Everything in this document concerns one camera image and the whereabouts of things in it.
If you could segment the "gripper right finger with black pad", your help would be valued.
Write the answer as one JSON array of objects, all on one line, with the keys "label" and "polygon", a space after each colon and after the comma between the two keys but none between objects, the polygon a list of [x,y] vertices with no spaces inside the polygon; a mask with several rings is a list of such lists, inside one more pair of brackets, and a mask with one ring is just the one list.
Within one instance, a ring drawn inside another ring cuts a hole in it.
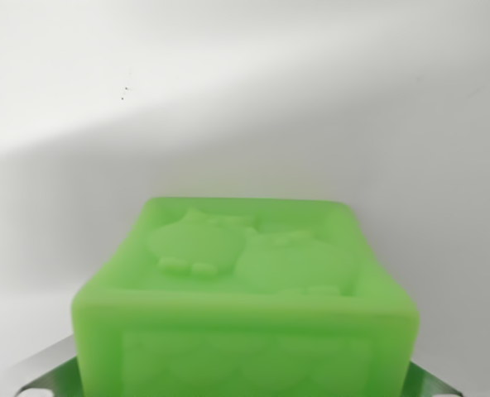
[{"label": "gripper right finger with black pad", "polygon": [[411,362],[404,383],[404,397],[458,396],[464,393]]}]

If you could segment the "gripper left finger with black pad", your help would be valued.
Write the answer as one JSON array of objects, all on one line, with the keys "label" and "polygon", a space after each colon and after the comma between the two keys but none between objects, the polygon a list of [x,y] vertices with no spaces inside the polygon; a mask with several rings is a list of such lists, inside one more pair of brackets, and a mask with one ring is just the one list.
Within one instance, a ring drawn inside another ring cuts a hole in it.
[{"label": "gripper left finger with black pad", "polygon": [[81,396],[74,337],[68,336],[16,365],[12,396]]}]

